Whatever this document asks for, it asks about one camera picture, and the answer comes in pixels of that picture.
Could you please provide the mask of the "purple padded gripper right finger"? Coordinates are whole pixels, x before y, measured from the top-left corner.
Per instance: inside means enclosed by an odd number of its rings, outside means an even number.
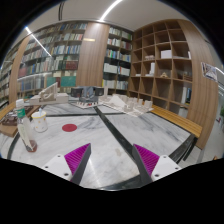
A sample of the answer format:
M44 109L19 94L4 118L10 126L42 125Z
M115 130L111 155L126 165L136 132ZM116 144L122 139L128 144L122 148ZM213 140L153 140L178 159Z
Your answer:
M144 185L181 170L169 156L159 156L137 144L133 145L132 154Z

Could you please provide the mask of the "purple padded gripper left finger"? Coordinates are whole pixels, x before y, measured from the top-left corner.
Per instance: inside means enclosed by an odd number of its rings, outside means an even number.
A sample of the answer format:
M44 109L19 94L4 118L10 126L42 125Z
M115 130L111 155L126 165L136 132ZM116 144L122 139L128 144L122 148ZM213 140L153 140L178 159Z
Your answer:
M66 155L57 154L43 169L65 180L79 185L91 155L91 144L85 144Z

